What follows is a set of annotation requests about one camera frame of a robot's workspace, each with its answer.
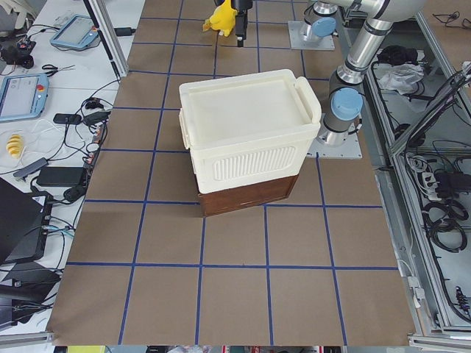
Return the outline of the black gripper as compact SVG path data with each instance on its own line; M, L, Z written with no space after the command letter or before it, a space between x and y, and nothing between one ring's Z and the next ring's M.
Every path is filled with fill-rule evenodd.
M235 16L235 36L237 37L237 47L243 47L247 39L247 11L252 9L253 0L214 0L216 6L228 7L237 12Z

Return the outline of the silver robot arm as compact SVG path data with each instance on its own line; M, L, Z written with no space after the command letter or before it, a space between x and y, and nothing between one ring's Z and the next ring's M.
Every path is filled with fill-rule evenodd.
M366 13L366 20L342 65L329 81L329 108L322 119L317 140L329 147L341 146L349 128L360 114L363 97L358 91L364 74L378 52L385 36L396 22L411 18L425 5L424 1L316 1L319 14L332 14L338 7Z
M234 34L238 47L247 39L248 12L253 8L252 1L215 1L213 14L202 25L204 31L212 29L221 36ZM288 22L290 46L299 50L335 49L333 35L336 32L336 5L321 1L308 2L301 21Z

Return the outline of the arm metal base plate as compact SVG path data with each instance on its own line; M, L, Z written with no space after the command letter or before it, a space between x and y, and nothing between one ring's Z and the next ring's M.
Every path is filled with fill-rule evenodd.
M360 160L363 155L355 122L351 121L346 132L336 133L325 127L324 117L325 113L322 114L319 134L309 147L306 157Z
M304 21L289 21L288 33L292 49L333 51L333 33L336 29L336 20L333 18L320 18L312 24Z

